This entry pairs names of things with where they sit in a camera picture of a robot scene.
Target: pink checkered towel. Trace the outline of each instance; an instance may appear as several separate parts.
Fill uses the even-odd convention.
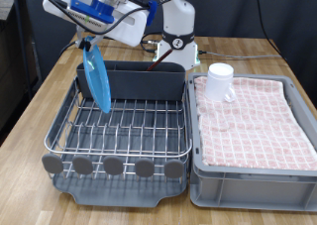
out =
[[[194,81],[205,165],[317,169],[317,153],[288,107],[281,82],[234,78],[237,100],[220,103],[205,97],[206,81]]]

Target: wooden table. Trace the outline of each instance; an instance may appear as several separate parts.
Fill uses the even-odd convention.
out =
[[[271,55],[266,40],[196,38],[200,50],[226,55]],[[152,60],[141,48],[104,41],[105,59]],[[317,111],[288,65],[279,57],[236,60],[201,56],[201,65],[190,71],[206,71],[213,62],[226,62],[236,73],[289,76],[317,118]],[[187,189],[162,200],[156,208],[117,208],[77,205],[71,195],[58,192],[42,165],[47,153],[45,135],[68,87],[82,51],[66,51],[0,149],[0,224],[317,224],[317,214],[307,212],[200,208],[190,202]]]

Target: dark background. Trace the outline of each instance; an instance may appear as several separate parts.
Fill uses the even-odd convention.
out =
[[[43,0],[27,0],[41,77],[45,79],[75,26],[48,14]],[[264,38],[257,0],[188,0],[196,9],[196,36]],[[317,0],[260,0],[264,27],[288,59],[291,69],[317,105]],[[162,28],[158,10],[148,32]]]

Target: gray plastic bin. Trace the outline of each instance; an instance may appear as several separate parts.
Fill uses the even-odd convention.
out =
[[[151,64],[106,61],[112,94],[108,114],[91,98],[79,66],[43,156],[53,186],[76,203],[155,207],[185,190],[191,152],[185,70],[162,63],[145,72]]]
[[[188,76],[193,137],[191,201],[202,207],[317,211],[317,171],[212,167],[202,163],[193,80],[206,75],[191,73]],[[298,124],[316,150],[316,120],[288,77],[253,74],[235,76],[281,81],[285,98],[291,104]]]

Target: white mug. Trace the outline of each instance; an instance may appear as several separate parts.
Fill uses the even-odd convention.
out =
[[[232,86],[234,69],[225,63],[213,63],[209,66],[205,96],[213,101],[234,101],[236,97]]]

